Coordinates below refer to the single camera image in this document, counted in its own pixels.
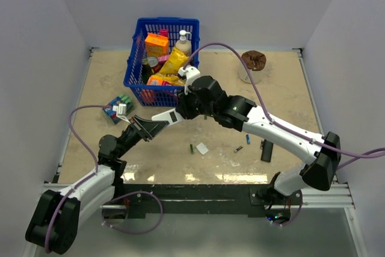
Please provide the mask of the orange juice carton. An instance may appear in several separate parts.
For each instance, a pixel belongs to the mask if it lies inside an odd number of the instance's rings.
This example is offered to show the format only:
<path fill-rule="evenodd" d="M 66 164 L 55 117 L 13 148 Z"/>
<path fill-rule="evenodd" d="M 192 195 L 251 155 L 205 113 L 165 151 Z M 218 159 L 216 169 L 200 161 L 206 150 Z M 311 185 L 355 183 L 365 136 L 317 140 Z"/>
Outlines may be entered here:
<path fill-rule="evenodd" d="M 161 57 L 168 55 L 168 37 L 148 33 L 145 39 L 145 47 L 148 57 Z"/>

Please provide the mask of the tin can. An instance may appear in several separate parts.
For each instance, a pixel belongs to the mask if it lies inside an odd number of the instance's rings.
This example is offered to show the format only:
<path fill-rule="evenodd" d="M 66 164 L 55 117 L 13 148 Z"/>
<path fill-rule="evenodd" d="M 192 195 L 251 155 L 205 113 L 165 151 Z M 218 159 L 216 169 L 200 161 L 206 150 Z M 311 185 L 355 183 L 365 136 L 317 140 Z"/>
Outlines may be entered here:
<path fill-rule="evenodd" d="M 152 73 L 157 73 L 160 70 L 159 60 L 156 57 L 147 57 L 142 59 L 142 63 L 147 65 Z"/>

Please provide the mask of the white cup brown lid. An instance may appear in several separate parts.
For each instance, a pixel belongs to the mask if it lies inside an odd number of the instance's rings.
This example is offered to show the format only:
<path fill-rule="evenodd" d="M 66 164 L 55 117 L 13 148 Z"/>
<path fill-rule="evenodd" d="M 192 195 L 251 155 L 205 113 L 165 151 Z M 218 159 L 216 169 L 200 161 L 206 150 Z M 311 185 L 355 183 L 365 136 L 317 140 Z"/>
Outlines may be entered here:
<path fill-rule="evenodd" d="M 253 81 L 257 84 L 261 81 L 264 69 L 266 66 L 266 56 L 265 54 L 259 51 L 247 51 L 241 55 L 244 63 L 247 66 L 247 70 L 244 68 L 243 64 L 240 64 L 238 69 L 238 76 L 241 81 L 251 84 L 251 79 L 247 73 L 250 72 L 250 75 L 253 78 Z"/>

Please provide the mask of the blue plastic basket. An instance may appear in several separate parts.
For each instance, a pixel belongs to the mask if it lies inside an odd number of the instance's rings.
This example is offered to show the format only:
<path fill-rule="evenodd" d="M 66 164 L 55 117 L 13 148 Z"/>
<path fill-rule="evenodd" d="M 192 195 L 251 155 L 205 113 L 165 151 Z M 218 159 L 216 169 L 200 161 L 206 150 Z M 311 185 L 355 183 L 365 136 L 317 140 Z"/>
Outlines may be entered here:
<path fill-rule="evenodd" d="M 157 57 L 160 70 L 179 39 L 180 30 L 190 32 L 187 38 L 191 42 L 192 50 L 199 46 L 199 20 L 179 17 L 142 17 L 137 20 L 132 37 L 131 54 L 127 60 L 123 84 L 131 89 L 139 104 L 143 106 L 174 107 L 177 105 L 178 93 L 182 86 L 147 85 L 151 76 L 160 76 L 160 74 L 159 71 L 152 73 L 151 69 L 142 63 L 142 59 L 148 57 L 145 47 L 148 33 L 159 35 L 160 29 L 168 30 L 169 41 L 168 55 Z"/>

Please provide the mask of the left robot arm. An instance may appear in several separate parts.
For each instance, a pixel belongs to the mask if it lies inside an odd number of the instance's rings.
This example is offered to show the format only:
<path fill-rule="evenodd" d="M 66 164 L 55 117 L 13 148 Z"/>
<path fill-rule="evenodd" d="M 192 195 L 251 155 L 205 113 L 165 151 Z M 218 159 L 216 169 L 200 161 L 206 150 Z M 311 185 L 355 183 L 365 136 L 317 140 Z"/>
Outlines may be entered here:
<path fill-rule="evenodd" d="M 118 204 L 124 199 L 121 176 L 126 162 L 121 156 L 140 140 L 152 140 L 168 125 L 167 120 L 133 116 L 121 136 L 102 137 L 96 166 L 90 173 L 62 190 L 46 190 L 40 196 L 25 239 L 49 253 L 67 252 L 86 219 L 104 203 Z"/>

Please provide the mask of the black remote control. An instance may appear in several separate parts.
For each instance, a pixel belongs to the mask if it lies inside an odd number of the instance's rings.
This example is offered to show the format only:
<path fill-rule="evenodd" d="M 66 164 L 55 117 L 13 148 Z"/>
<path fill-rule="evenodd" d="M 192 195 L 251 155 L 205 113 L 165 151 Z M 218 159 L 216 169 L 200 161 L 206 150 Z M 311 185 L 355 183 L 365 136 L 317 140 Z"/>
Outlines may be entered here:
<path fill-rule="evenodd" d="M 274 147 L 274 144 L 268 140 L 264 140 L 262 142 L 262 146 L 261 146 L 262 154 L 260 158 L 261 161 L 264 161 L 266 163 L 271 162 L 273 147 Z"/>

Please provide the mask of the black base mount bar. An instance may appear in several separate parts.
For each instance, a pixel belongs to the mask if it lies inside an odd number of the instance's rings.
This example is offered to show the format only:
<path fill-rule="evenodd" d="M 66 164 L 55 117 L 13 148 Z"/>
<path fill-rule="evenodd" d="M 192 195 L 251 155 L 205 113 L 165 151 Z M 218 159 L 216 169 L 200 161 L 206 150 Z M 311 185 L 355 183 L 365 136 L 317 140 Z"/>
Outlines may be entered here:
<path fill-rule="evenodd" d="M 267 184 L 124 184 L 108 202 L 127 210 L 128 218 L 146 214 L 227 214 L 251 218 L 278 214 L 289 216 L 289 208 L 301 203 L 300 192 L 278 196 Z"/>

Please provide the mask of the yellow chip bag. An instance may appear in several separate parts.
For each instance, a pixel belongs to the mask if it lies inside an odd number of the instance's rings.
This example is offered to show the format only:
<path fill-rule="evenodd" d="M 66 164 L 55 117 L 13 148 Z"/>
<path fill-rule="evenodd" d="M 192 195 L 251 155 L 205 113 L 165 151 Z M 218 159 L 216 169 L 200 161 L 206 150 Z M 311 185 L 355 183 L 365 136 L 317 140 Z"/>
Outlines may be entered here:
<path fill-rule="evenodd" d="M 185 55 L 181 50 L 178 48 L 173 48 L 168 60 L 163 64 L 161 70 L 159 71 L 160 77 L 162 79 L 162 85 L 185 85 L 185 81 L 179 77 L 178 71 L 187 63 L 188 59 L 189 57 Z"/>

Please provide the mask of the white remote control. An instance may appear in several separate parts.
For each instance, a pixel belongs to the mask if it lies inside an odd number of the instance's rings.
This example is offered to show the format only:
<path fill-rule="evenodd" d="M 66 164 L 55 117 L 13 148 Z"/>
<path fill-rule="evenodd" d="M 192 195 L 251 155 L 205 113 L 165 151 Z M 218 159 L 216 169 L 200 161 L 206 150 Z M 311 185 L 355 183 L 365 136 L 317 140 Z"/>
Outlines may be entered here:
<path fill-rule="evenodd" d="M 175 125 L 177 123 L 183 122 L 184 118 L 179 114 L 175 108 L 164 111 L 163 113 L 156 114 L 152 116 L 152 121 L 167 121 L 168 125 Z"/>

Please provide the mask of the orange pink snack box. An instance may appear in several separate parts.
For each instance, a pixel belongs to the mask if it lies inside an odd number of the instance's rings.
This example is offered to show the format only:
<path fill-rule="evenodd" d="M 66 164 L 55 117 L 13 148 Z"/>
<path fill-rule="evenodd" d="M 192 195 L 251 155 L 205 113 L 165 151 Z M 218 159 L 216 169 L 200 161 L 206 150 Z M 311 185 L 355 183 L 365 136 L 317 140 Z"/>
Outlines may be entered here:
<path fill-rule="evenodd" d="M 167 80 L 165 80 L 163 77 L 160 76 L 151 76 L 148 81 L 147 85 L 157 85 L 157 86 L 173 86 L 173 84 Z"/>

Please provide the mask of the white pump bottle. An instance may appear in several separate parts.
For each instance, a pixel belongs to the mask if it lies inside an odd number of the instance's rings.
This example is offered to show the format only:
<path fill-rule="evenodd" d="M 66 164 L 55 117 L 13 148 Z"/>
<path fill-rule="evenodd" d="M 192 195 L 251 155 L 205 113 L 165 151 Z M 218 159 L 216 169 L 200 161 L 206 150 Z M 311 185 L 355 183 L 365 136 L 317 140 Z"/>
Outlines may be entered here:
<path fill-rule="evenodd" d="M 192 51 L 191 42 L 187 38 L 188 34 L 190 34 L 190 32 L 185 30 L 180 30 L 179 39 L 174 45 L 175 48 L 183 52 L 187 57 L 191 55 L 191 51 Z"/>

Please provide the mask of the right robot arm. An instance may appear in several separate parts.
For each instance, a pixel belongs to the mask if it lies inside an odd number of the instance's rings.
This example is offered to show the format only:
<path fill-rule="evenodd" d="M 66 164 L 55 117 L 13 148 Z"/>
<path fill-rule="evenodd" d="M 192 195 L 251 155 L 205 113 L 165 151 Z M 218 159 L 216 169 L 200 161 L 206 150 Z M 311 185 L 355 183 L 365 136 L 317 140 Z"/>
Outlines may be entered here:
<path fill-rule="evenodd" d="M 221 126 L 257 135 L 289 151 L 302 165 L 278 172 L 261 197 L 280 205 L 303 188 L 330 189 L 340 162 L 340 137 L 328 132 L 321 135 L 283 122 L 269 120 L 262 107 L 236 95 L 229 96 L 211 76 L 187 76 L 185 91 L 179 94 L 176 111 L 184 119 L 199 114 L 211 116 Z"/>

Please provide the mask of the white battery cover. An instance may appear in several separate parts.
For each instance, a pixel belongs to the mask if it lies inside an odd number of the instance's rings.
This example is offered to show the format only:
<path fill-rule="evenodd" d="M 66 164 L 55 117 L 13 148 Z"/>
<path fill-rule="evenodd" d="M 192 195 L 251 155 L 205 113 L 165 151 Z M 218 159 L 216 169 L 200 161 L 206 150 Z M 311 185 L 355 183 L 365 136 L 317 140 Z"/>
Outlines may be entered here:
<path fill-rule="evenodd" d="M 208 148 L 203 144 L 200 143 L 196 146 L 196 149 L 199 151 L 200 154 L 205 155 L 209 152 Z"/>

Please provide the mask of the blue battery lower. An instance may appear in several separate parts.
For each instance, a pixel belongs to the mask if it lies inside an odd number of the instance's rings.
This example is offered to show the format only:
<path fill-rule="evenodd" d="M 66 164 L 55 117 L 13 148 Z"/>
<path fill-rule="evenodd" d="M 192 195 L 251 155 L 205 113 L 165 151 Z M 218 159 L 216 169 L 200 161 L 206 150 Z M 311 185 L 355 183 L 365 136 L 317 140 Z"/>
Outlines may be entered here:
<path fill-rule="evenodd" d="M 246 141 L 247 141 L 247 144 L 250 144 L 251 141 L 250 141 L 250 136 L 248 134 L 246 134 Z"/>

